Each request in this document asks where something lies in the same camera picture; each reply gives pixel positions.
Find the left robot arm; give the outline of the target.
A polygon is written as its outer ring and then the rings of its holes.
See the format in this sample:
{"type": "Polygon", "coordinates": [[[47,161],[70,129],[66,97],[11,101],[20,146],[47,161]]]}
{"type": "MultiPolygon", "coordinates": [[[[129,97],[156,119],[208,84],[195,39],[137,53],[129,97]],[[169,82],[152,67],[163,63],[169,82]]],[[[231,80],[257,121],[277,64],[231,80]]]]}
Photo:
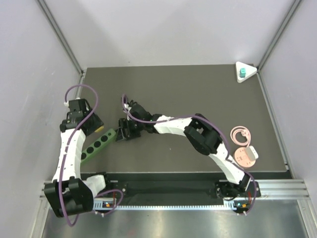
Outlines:
{"type": "Polygon", "coordinates": [[[108,196],[112,184],[103,175],[81,179],[80,167],[86,137],[99,128],[94,122],[81,121],[90,113],[74,109],[67,113],[60,125],[61,148],[56,172],[51,183],[44,187],[44,194],[53,212],[59,218],[92,211],[94,198],[108,196]]]}

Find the yellow plug adapter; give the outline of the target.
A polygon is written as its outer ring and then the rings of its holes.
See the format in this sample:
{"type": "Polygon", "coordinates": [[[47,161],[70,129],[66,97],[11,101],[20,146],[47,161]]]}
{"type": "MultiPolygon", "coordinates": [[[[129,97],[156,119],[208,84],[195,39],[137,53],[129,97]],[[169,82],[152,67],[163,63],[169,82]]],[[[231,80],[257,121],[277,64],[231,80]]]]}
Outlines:
{"type": "Polygon", "coordinates": [[[95,132],[99,132],[99,131],[101,131],[101,130],[103,130],[103,126],[101,126],[101,127],[99,127],[95,132]]]}

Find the pink round socket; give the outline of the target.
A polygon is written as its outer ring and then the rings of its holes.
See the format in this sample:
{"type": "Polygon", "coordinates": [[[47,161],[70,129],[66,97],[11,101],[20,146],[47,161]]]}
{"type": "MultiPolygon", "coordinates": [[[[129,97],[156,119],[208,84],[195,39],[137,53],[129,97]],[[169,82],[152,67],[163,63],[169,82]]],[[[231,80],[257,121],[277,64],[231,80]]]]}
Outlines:
{"type": "Polygon", "coordinates": [[[252,167],[256,161],[250,161],[246,151],[246,147],[240,147],[234,152],[234,159],[237,162],[238,165],[244,168],[250,168],[252,167]]]}

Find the white plug adapter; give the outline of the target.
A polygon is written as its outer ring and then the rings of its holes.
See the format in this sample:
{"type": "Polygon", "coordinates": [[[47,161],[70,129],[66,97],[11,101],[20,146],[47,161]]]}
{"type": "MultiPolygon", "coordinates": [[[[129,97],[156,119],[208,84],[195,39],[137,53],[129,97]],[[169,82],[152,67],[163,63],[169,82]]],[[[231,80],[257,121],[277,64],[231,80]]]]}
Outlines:
{"type": "Polygon", "coordinates": [[[259,158],[259,155],[254,146],[246,147],[245,151],[250,161],[256,161],[259,158]]]}

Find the green power strip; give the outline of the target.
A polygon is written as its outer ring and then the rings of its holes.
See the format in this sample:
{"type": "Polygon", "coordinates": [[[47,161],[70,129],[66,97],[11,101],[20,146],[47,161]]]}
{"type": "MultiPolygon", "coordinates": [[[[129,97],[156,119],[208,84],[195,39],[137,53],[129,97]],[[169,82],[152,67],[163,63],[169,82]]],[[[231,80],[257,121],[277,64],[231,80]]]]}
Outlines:
{"type": "Polygon", "coordinates": [[[106,146],[115,141],[117,132],[114,129],[109,129],[101,137],[95,140],[85,150],[82,151],[81,165],[87,163],[93,159],[99,152],[101,152],[106,146]]]}

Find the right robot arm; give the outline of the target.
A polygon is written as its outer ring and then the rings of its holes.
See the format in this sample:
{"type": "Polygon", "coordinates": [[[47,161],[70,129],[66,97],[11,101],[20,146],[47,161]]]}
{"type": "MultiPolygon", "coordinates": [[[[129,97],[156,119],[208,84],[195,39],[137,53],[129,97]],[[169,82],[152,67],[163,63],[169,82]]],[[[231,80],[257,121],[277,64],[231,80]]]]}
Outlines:
{"type": "Polygon", "coordinates": [[[152,115],[134,101],[124,102],[123,111],[127,117],[118,121],[116,141],[138,138],[142,131],[184,136],[198,153],[212,158],[224,172],[228,183],[225,189],[218,189],[221,196],[243,196],[249,191],[251,176],[234,162],[220,132],[203,115],[180,118],[152,115]]]}

